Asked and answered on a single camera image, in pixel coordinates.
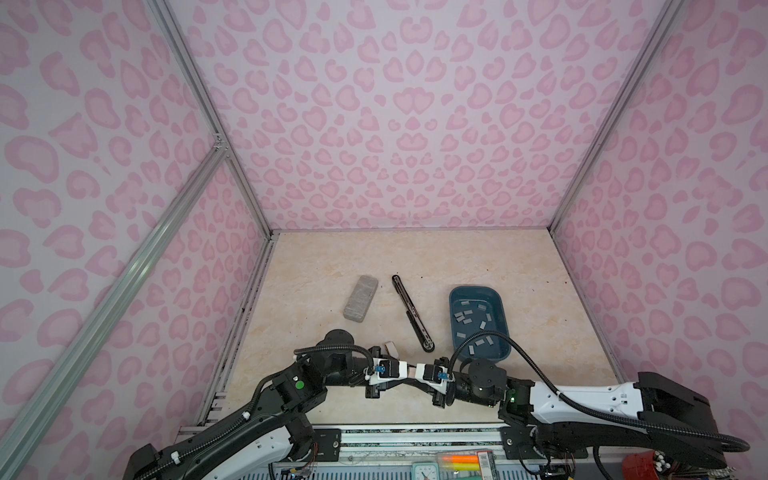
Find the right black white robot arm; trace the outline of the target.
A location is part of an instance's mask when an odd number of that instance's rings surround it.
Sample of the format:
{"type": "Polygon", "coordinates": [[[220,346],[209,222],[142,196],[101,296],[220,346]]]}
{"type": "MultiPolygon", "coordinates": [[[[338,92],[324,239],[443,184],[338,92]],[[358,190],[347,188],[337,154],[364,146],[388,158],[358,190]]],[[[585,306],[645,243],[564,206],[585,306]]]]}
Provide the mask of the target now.
{"type": "Polygon", "coordinates": [[[750,448],[719,431],[706,397],[654,372],[618,385],[558,386],[511,377],[479,359],[462,371],[419,366],[415,378],[434,390],[440,407],[461,401],[496,409],[504,423],[528,428],[532,448],[543,454],[636,447],[693,467],[724,469],[726,454],[750,448]]]}

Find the pink white stapler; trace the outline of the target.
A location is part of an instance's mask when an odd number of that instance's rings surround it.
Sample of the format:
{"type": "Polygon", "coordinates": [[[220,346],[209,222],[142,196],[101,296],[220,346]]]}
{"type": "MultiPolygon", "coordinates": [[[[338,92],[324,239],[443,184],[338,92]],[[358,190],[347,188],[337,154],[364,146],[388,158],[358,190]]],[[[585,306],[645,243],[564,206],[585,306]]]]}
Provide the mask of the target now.
{"type": "Polygon", "coordinates": [[[414,379],[415,367],[416,367],[417,364],[416,365],[412,365],[412,364],[408,364],[406,361],[402,361],[400,359],[399,352],[398,352],[394,342],[388,341],[388,342],[384,343],[384,353],[385,353],[385,356],[383,358],[397,359],[397,360],[399,360],[401,362],[401,364],[402,364],[402,373],[405,373],[405,367],[408,367],[408,369],[406,371],[406,373],[407,373],[407,377],[406,378],[414,379]]]}

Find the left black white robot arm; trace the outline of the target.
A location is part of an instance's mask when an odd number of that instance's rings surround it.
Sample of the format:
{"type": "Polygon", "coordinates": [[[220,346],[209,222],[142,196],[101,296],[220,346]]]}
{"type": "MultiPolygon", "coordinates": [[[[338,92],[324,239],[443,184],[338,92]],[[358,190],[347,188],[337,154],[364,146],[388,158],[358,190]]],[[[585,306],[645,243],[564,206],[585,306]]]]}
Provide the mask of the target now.
{"type": "Polygon", "coordinates": [[[330,386],[376,387],[409,373],[407,363],[356,345],[341,329],[294,355],[293,363],[263,378],[234,413],[185,441],[136,450],[123,477],[238,479],[266,464],[302,461],[316,451],[307,413],[326,400],[330,386]]]}

